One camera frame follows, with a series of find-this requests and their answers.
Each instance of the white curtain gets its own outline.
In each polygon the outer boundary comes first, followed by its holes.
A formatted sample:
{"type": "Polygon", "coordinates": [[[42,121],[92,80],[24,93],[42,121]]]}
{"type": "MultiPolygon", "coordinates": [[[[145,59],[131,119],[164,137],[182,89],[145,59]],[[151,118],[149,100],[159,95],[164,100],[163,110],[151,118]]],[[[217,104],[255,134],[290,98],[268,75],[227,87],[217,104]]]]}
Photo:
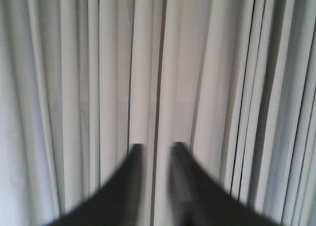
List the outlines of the white curtain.
{"type": "Polygon", "coordinates": [[[172,225],[169,149],[286,226],[316,224],[316,0],[0,0],[0,225],[88,199],[143,143],[140,226],[172,225]]]}

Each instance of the curtain fold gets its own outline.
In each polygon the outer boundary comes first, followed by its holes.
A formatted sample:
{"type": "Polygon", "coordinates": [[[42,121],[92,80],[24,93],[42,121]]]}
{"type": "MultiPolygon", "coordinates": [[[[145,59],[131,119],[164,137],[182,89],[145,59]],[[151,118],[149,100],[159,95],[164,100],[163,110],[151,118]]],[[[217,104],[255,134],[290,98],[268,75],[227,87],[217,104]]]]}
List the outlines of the curtain fold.
{"type": "Polygon", "coordinates": [[[169,147],[315,223],[316,0],[1,0],[0,224],[42,225],[142,143],[138,225],[172,225],[169,147]]]}

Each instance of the curtain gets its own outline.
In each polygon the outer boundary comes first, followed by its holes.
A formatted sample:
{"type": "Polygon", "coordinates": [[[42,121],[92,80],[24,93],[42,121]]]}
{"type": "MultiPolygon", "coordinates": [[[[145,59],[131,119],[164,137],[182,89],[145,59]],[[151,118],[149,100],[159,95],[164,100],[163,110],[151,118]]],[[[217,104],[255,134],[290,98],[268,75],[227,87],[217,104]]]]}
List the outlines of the curtain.
{"type": "Polygon", "coordinates": [[[186,142],[240,203],[316,224],[316,0],[0,0],[0,224],[69,212],[144,144],[140,226],[172,225],[186,142]]]}

